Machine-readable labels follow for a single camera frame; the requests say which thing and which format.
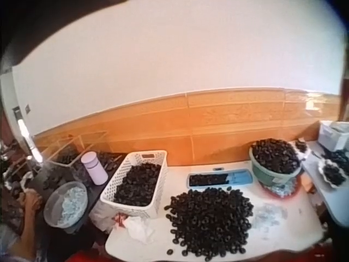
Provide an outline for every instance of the orange wall tile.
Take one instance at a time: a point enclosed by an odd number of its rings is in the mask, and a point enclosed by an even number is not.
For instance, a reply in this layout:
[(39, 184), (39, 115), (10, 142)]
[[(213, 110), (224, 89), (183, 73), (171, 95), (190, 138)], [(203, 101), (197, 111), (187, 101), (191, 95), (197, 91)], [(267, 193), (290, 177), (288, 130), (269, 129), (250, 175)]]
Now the orange wall tile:
[(264, 138), (317, 139), (319, 120), (337, 120), (339, 96), (284, 88), (241, 88), (180, 94), (87, 116), (35, 137), (48, 146), (71, 135), (108, 132), (111, 150), (164, 149), (169, 165), (248, 159)]

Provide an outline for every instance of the red object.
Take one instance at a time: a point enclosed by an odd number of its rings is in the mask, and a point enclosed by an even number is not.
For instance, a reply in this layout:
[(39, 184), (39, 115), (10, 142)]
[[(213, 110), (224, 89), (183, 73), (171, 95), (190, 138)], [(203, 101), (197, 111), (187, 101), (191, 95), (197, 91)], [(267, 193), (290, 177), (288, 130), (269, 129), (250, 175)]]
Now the red object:
[(115, 262), (115, 260), (102, 257), (98, 252), (79, 251), (65, 262)]
[(125, 226), (124, 226), (123, 222), (125, 221), (126, 218), (128, 218), (128, 215), (119, 213), (115, 216), (115, 218), (113, 220), (119, 225), (119, 227), (124, 228)]

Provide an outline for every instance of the white storage bin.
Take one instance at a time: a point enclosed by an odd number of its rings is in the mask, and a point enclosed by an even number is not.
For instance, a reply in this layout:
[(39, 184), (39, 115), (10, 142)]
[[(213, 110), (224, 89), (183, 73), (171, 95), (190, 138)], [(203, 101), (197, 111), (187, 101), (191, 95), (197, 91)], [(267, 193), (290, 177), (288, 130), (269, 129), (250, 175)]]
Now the white storage bin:
[[(118, 213), (125, 213), (129, 216), (156, 218), (158, 215), (160, 200), (163, 194), (165, 179), (167, 175), (166, 157), (167, 152), (164, 150), (141, 151), (128, 154), (101, 193), (100, 200), (103, 203), (113, 207)], [(140, 165), (142, 163), (161, 165), (160, 174), (158, 177), (157, 185), (155, 186), (151, 203), (148, 206), (128, 206), (114, 203), (113, 200), (115, 192), (117, 191), (117, 186), (122, 184), (122, 179), (126, 177), (127, 172), (133, 165)]]
[[(330, 125), (333, 121), (320, 121), (320, 131), (317, 141), (330, 151), (343, 149), (349, 138), (349, 133), (341, 133)], [(337, 124), (348, 125), (348, 122), (336, 122)]]

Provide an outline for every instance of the clear plastic bowl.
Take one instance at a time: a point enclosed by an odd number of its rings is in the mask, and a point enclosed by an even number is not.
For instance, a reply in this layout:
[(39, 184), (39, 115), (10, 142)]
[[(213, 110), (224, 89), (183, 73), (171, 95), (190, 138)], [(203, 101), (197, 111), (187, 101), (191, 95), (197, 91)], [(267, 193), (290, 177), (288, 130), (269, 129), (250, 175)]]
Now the clear plastic bowl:
[[(64, 221), (64, 223), (61, 223), (59, 220), (63, 212), (62, 203), (64, 200), (64, 195), (69, 189), (73, 187), (82, 188), (84, 190), (85, 195), (83, 197), (83, 200), (81, 201), (81, 205), (79, 206), (80, 208), (77, 210), (77, 212), (75, 212), (75, 214), (72, 217), (70, 217), (69, 220)], [(46, 202), (44, 208), (45, 221), (48, 225), (55, 228), (71, 227), (82, 217), (82, 215), (86, 211), (87, 203), (87, 190), (83, 183), (77, 181), (68, 182), (56, 189)]]

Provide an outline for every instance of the white plastic basket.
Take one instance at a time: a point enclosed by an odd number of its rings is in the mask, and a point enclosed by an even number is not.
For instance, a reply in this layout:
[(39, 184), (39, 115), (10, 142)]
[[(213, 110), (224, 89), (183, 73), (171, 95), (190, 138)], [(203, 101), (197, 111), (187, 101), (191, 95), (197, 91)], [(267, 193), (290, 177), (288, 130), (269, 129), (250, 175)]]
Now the white plastic basket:
[[(349, 138), (349, 133), (341, 133), (330, 125), (333, 121), (320, 121), (320, 131), (317, 141), (330, 151), (343, 149)], [(347, 122), (336, 122), (336, 124), (348, 125)]]
[[(164, 150), (141, 151), (129, 153), (119, 168), (116, 170), (112, 179), (100, 195), (100, 200), (113, 207), (118, 213), (125, 213), (129, 216), (138, 216), (146, 218), (156, 218), (160, 205), (161, 196), (163, 194), (165, 179), (167, 175), (167, 152)], [(140, 165), (142, 163), (152, 163), (161, 165), (160, 174), (157, 185), (153, 194), (153, 199), (148, 206), (128, 206), (114, 203), (114, 195), (117, 191), (117, 186), (122, 183), (127, 172), (133, 165)]]

